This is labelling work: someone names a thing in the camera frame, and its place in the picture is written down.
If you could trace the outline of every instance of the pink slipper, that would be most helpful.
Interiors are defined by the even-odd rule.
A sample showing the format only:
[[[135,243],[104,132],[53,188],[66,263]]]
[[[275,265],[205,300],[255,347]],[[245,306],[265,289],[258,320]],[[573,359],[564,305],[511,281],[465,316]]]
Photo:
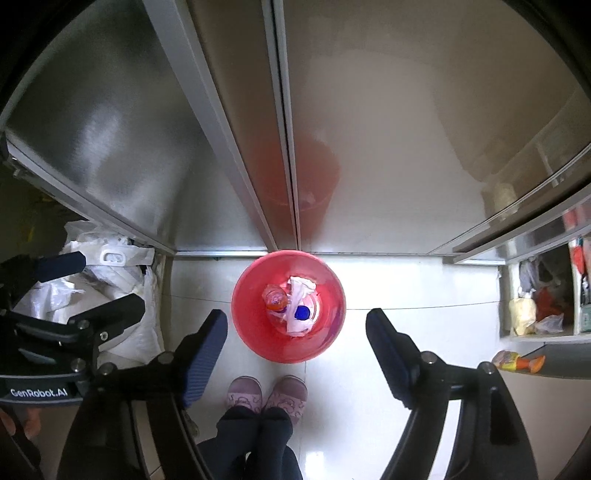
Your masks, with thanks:
[[[307,400],[308,389],[305,383],[297,377],[286,375],[275,384],[265,408],[278,407],[285,410],[292,424],[296,425],[304,413]]]
[[[228,408],[242,406],[254,413],[262,407],[261,384],[256,378],[238,377],[228,388]]]

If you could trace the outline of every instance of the stainless steel panel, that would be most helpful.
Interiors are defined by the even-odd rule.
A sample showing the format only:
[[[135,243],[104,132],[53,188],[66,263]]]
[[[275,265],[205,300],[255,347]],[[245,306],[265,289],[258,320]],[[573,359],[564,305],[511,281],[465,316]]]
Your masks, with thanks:
[[[591,232],[591,185],[520,227],[454,259],[504,265],[547,252]]]
[[[304,249],[451,253],[591,141],[573,75],[500,0],[284,9]]]
[[[190,0],[187,5],[273,238],[277,247],[293,249],[294,205],[281,144],[285,127],[277,118],[261,3]]]
[[[142,3],[99,0],[54,44],[8,120],[27,157],[171,249],[265,249]]]
[[[248,176],[189,8],[184,0],[144,0],[158,39],[213,152],[269,250],[277,244]]]

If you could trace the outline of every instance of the floor tile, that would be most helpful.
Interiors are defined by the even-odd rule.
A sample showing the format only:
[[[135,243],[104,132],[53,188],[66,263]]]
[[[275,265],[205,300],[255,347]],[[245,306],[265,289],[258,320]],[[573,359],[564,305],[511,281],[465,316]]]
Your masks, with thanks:
[[[499,300],[498,269],[439,257],[321,257],[343,284],[348,309],[439,307]]]
[[[310,400],[303,418],[300,466],[306,480],[380,478],[409,411],[395,400],[365,336],[367,311],[350,310],[334,344],[308,361]],[[475,367],[498,351],[497,305],[388,310],[398,331],[449,364]],[[444,477],[459,417],[451,403],[431,479]]]
[[[499,283],[495,267],[443,264],[439,258],[333,257],[324,260],[347,297],[345,325],[334,344],[305,364],[281,365],[254,354],[231,322],[233,287],[252,260],[175,260],[163,297],[167,348],[197,331],[212,308],[229,317],[228,341],[203,398],[190,409],[200,436],[216,434],[229,383],[257,377],[268,394],[284,374],[304,378],[309,402],[290,440],[306,480],[373,480],[381,476],[408,419],[395,400],[365,335],[365,315],[382,307],[420,350],[450,364],[475,367],[506,344],[499,340]],[[450,403],[431,479],[444,478],[453,447],[459,402]]]
[[[238,278],[253,258],[175,258],[164,294],[189,299],[230,301]]]

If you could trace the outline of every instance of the red bucket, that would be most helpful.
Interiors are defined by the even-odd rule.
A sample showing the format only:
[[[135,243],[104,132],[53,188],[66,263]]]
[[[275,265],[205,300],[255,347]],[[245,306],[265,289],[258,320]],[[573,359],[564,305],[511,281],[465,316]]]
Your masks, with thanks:
[[[318,318],[306,335],[281,333],[269,320],[262,292],[289,277],[316,283]],[[322,260],[305,252],[281,250],[254,261],[240,276],[232,294],[232,319],[238,335],[258,355],[272,362],[296,364],[324,352],[345,321],[345,294],[335,273]]]

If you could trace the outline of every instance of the white tissue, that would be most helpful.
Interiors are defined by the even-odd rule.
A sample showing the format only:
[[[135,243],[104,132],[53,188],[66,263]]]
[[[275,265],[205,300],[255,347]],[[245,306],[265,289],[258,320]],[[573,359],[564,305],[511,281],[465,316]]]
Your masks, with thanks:
[[[290,277],[291,284],[290,303],[285,312],[285,321],[287,322],[287,334],[291,336],[302,336],[308,332],[314,325],[313,319],[296,319],[296,309],[301,305],[301,301],[311,293],[316,291],[316,284],[301,277]]]

